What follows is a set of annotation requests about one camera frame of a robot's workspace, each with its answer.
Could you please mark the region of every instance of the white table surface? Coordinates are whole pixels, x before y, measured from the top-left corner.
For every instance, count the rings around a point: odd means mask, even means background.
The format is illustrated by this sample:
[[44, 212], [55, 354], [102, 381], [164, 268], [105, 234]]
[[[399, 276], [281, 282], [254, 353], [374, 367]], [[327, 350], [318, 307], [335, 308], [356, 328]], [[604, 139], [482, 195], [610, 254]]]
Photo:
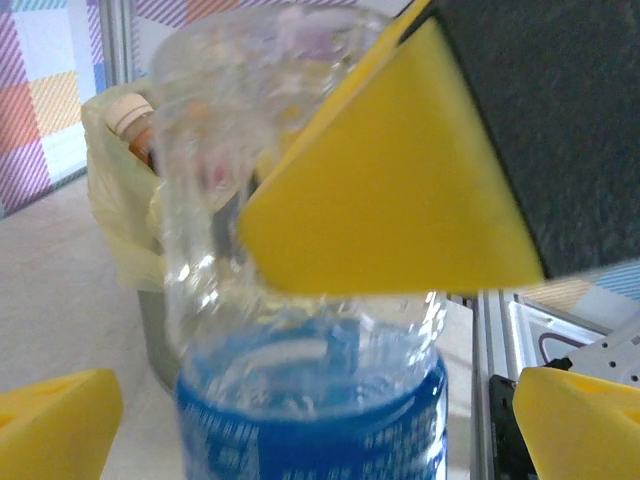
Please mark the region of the white table surface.
[[[171, 397], [146, 360], [135, 292], [115, 266], [89, 210], [86, 179], [0, 222], [0, 391], [106, 367], [125, 414], [103, 478], [182, 478]], [[438, 341], [450, 378], [449, 480], [469, 478], [472, 316], [450, 304]]]

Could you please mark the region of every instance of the clear plastic bottle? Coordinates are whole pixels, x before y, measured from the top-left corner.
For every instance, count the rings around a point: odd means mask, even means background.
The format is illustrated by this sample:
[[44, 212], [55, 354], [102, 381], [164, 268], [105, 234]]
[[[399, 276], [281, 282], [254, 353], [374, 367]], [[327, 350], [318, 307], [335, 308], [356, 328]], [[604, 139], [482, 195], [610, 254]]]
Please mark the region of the clear plastic bottle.
[[443, 295], [279, 294], [235, 238], [256, 170], [386, 24], [352, 7], [241, 9], [174, 34], [152, 62], [190, 480], [444, 478]]
[[116, 100], [105, 112], [109, 129], [129, 145], [129, 151], [153, 170], [151, 117], [153, 107], [137, 93], [128, 93]]

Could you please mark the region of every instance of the brown bottle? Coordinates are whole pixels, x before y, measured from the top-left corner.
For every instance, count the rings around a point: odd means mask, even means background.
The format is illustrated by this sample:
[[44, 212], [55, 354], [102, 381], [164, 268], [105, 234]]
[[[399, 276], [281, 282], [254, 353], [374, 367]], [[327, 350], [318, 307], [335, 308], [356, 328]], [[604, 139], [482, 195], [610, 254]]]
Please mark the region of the brown bottle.
[[109, 129], [127, 143], [129, 151], [151, 170], [154, 169], [151, 148], [152, 114], [153, 107], [137, 93], [128, 93], [120, 97], [105, 112], [105, 121]]

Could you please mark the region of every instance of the white plastic bag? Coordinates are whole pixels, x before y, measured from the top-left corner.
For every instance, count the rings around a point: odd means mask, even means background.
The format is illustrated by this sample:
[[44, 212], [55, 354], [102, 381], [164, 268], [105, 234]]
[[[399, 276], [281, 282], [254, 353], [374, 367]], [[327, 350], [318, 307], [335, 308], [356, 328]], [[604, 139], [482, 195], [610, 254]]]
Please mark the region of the white plastic bag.
[[105, 109], [131, 92], [141, 94], [154, 106], [146, 79], [110, 88], [82, 106], [89, 202], [116, 262], [119, 283], [162, 292], [164, 261], [156, 200], [160, 181], [104, 121]]

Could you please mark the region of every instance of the yellow foam pad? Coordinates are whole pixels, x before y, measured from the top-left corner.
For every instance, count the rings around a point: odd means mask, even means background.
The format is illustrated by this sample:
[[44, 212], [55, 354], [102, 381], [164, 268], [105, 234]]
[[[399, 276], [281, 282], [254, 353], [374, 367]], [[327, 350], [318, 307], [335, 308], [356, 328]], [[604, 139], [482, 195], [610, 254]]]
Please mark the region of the yellow foam pad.
[[0, 478], [99, 479], [122, 418], [111, 370], [0, 394]]
[[400, 47], [398, 31], [329, 96], [251, 197], [241, 239], [267, 282], [297, 294], [541, 281], [439, 25], [427, 20]]
[[528, 368], [513, 407], [540, 480], [640, 478], [639, 389]]

